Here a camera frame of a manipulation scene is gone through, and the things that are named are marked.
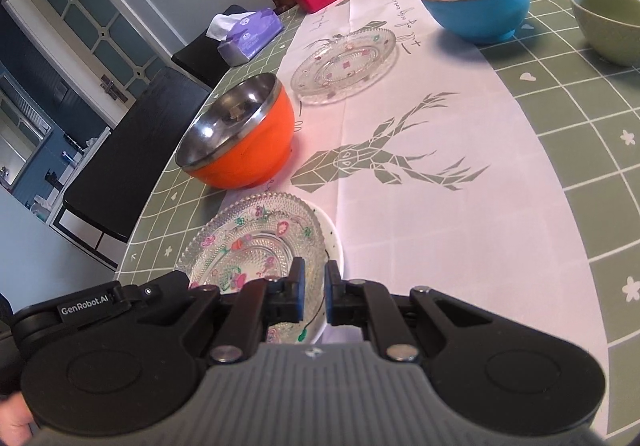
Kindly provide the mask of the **person's hand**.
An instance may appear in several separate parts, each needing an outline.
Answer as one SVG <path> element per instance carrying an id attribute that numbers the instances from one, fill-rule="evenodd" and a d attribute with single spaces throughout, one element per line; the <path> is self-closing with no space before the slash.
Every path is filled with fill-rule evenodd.
<path id="1" fill-rule="evenodd" d="M 23 446 L 32 438 L 34 421 L 22 393 L 14 393 L 1 401 L 0 436 L 6 446 Z"/>

